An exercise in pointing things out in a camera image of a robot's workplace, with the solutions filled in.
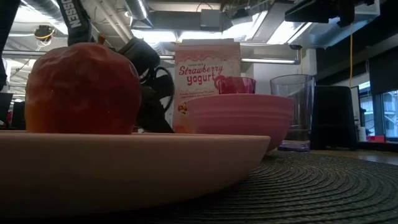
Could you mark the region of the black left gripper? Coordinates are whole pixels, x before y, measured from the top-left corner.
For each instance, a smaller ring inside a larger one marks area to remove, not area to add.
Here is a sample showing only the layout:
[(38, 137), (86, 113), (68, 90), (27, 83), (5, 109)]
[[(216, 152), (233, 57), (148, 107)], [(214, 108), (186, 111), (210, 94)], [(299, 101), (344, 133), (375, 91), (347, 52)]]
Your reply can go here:
[(165, 111), (158, 94), (148, 86), (141, 88), (141, 106), (136, 126), (150, 133), (174, 133), (165, 119)]

